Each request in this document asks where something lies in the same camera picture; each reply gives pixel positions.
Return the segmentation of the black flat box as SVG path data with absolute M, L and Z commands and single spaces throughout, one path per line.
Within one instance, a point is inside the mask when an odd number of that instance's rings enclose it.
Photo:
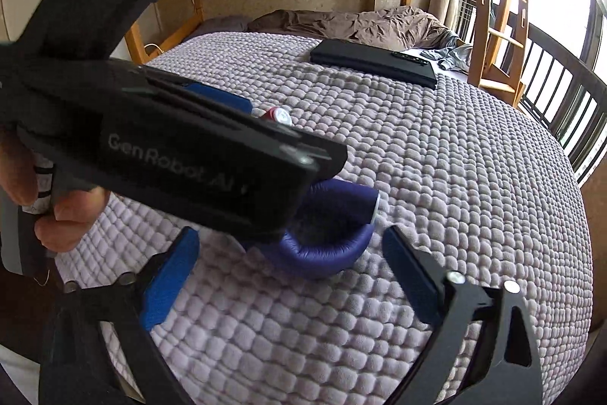
M 310 62 L 323 66 L 352 69 L 394 81 L 418 84 L 434 90 L 437 83 L 434 70 L 429 66 L 409 64 L 391 55 L 391 50 L 353 43 L 344 40 L 323 40 L 310 52 Z

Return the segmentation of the wooden bunk ladder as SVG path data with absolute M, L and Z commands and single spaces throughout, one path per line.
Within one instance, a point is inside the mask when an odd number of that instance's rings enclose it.
M 476 0 L 467 81 L 511 107 L 521 100 L 528 0 Z

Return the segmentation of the dark balcony railing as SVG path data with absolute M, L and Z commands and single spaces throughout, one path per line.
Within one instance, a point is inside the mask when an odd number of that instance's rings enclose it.
M 577 182 L 591 177 L 606 153 L 606 84 L 576 55 L 531 25 L 520 108 L 558 141 Z

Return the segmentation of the grey crumpled clothing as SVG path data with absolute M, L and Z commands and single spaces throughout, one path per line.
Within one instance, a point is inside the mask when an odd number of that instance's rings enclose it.
M 421 58 L 435 61 L 441 70 L 468 73 L 472 59 L 473 47 L 470 44 L 462 44 L 454 47 L 441 49 L 422 50 Z

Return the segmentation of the black remote control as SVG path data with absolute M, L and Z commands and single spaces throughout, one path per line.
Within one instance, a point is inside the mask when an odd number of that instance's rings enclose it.
M 405 54 L 404 52 L 392 51 L 392 57 L 399 58 L 399 60 L 407 61 L 409 64 L 416 64 L 418 66 L 429 66 L 429 61 L 423 58 L 416 57 L 415 55 Z

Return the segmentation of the grey pillow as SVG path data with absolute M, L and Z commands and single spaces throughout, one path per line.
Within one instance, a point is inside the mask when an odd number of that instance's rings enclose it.
M 220 16 L 201 22 L 187 39 L 216 32 L 246 32 L 252 19 L 248 16 Z

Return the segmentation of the red knotted foam tube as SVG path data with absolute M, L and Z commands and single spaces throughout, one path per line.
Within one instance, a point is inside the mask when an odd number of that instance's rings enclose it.
M 293 125 L 290 113 L 282 107 L 272 107 L 270 109 L 267 109 L 266 112 L 264 112 L 263 115 L 260 116 L 260 118 L 266 121 L 277 122 L 281 125 Z

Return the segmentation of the brown rumpled duvet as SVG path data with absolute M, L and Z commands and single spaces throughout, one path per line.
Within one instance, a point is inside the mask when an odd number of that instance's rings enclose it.
M 248 30 L 338 39 L 390 50 L 452 48 L 458 40 L 435 16 L 409 5 L 363 12 L 279 9 L 253 19 Z

